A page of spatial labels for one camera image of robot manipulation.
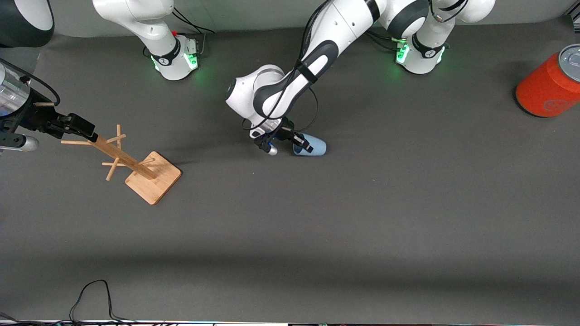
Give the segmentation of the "light blue cup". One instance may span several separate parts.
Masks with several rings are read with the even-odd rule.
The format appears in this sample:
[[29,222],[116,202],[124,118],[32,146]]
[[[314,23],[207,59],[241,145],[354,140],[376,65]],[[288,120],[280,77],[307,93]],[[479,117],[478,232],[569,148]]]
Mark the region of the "light blue cup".
[[307,140],[307,142],[309,142],[310,147],[312,147],[313,150],[307,151],[302,147],[299,147],[298,145],[294,144],[293,152],[295,155],[306,157],[319,157],[325,155],[327,151],[327,143],[325,143],[325,141],[309,134],[303,134],[303,136]]

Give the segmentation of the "wooden mug tree stand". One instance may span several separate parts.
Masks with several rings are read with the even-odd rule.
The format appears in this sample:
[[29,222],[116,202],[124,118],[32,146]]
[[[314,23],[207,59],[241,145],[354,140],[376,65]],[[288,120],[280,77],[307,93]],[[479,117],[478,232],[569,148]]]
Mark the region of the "wooden mug tree stand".
[[145,202],[155,206],[181,178],[182,171],[157,151],[151,151],[143,160],[135,159],[122,148],[122,140],[125,138],[126,134],[122,132],[121,125],[117,124],[116,136],[113,138],[98,135],[95,142],[61,140],[60,143],[91,146],[110,157],[110,162],[101,163],[102,166],[108,167],[107,181],[113,178],[118,167],[130,169],[132,173],[125,179],[125,184]]

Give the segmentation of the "orange can with silver lid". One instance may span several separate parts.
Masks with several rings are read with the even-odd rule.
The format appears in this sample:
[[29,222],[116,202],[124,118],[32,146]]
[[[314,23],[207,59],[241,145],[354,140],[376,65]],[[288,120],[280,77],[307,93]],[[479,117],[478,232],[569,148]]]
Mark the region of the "orange can with silver lid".
[[554,53],[514,89],[516,103],[536,117],[551,118],[580,105],[580,43]]

